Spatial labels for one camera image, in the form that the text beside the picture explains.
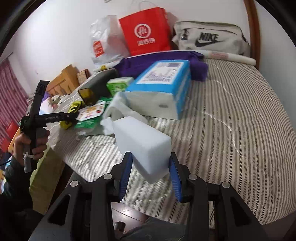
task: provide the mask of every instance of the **red plastic chair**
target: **red plastic chair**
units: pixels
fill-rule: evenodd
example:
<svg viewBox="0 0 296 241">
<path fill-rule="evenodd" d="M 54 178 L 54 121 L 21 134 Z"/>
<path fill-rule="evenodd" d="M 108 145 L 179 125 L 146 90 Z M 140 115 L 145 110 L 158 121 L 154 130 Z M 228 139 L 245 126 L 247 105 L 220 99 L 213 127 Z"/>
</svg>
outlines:
<svg viewBox="0 0 296 241">
<path fill-rule="evenodd" d="M 9 138 L 12 139 L 17 132 L 17 129 L 19 126 L 15 124 L 13 121 L 10 123 L 10 125 L 6 128 L 6 133 L 8 134 Z"/>
<path fill-rule="evenodd" d="M 7 152 L 9 145 L 10 145 L 10 141 L 4 138 L 1 144 L 1 150 L 4 152 Z"/>
</svg>

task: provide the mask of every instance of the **striped mattress cover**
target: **striped mattress cover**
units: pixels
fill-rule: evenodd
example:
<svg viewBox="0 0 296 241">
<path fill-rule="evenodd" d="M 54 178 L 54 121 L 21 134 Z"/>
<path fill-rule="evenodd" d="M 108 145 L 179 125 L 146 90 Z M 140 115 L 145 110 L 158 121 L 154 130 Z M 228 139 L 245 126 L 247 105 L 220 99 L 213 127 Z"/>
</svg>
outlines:
<svg viewBox="0 0 296 241">
<path fill-rule="evenodd" d="M 205 59 L 205 82 L 192 81 L 183 117 L 147 117 L 171 136 L 179 162 L 207 182 L 228 181 L 261 224 L 296 210 L 296 137 L 280 100 L 254 66 Z M 57 111 L 67 111 L 73 92 Z M 115 138 L 75 139 L 73 129 L 48 125 L 49 144 L 76 173 L 94 181 L 122 160 Z M 123 202 L 149 216 L 185 223 L 188 205 L 177 203 L 169 175 L 149 184 L 133 168 Z M 210 226 L 214 225 L 209 203 Z"/>
</svg>

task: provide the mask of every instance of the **dark sleeve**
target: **dark sleeve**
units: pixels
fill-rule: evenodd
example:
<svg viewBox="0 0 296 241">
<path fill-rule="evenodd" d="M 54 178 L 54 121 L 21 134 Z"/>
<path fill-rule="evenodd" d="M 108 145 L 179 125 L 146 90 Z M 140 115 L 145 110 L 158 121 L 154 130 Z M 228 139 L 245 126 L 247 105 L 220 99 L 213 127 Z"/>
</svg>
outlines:
<svg viewBox="0 0 296 241">
<path fill-rule="evenodd" d="M 33 202 L 29 192 L 30 177 L 32 172 L 25 173 L 24 167 L 12 157 L 10 165 L 6 168 L 4 192 L 10 203 L 15 208 L 15 212 L 32 208 Z"/>
</svg>

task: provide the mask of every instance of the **nike swoosh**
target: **nike swoosh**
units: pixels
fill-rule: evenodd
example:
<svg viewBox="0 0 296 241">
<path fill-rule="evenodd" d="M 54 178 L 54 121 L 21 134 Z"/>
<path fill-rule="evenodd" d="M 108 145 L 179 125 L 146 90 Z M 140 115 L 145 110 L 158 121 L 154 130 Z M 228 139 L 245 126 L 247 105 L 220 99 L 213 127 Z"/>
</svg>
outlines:
<svg viewBox="0 0 296 241">
<path fill-rule="evenodd" d="M 209 44 L 215 44 L 215 43 L 219 43 L 219 42 L 224 42 L 224 41 L 215 41 L 215 42 L 208 42 L 208 43 L 200 43 L 198 41 L 198 39 L 195 41 L 195 46 L 196 47 L 203 47 L 203 46 L 207 46 Z"/>
</svg>

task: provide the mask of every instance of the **red paper bag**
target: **red paper bag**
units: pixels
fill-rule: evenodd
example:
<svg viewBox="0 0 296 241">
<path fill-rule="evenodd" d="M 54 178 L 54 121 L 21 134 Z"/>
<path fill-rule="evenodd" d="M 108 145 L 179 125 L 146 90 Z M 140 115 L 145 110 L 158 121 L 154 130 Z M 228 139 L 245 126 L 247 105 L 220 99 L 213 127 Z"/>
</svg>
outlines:
<svg viewBox="0 0 296 241">
<path fill-rule="evenodd" d="M 132 56 L 171 50 L 170 27 L 163 8 L 136 12 L 119 22 Z"/>
</svg>

